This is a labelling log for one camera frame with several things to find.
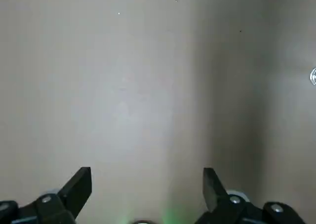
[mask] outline beige surface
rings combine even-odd
[[[79,223],[192,223],[214,166],[312,223],[315,2],[0,0],[0,199],[91,166]]]

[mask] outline screw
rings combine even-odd
[[[283,208],[279,205],[279,204],[273,204],[271,205],[271,208],[273,211],[275,211],[276,213],[281,213],[283,212]]]
[[[3,210],[5,210],[5,209],[7,209],[9,207],[9,204],[7,204],[7,203],[2,203],[1,205],[0,205],[0,211],[3,211]]]
[[[240,203],[240,198],[238,198],[237,196],[232,196],[230,198],[231,202],[237,204],[237,203]]]
[[[310,79],[311,79],[312,84],[316,86],[316,68],[312,70]]]
[[[47,203],[47,202],[49,202],[51,200],[51,197],[50,196],[46,196],[46,197],[44,197],[41,201],[43,202],[43,203]]]

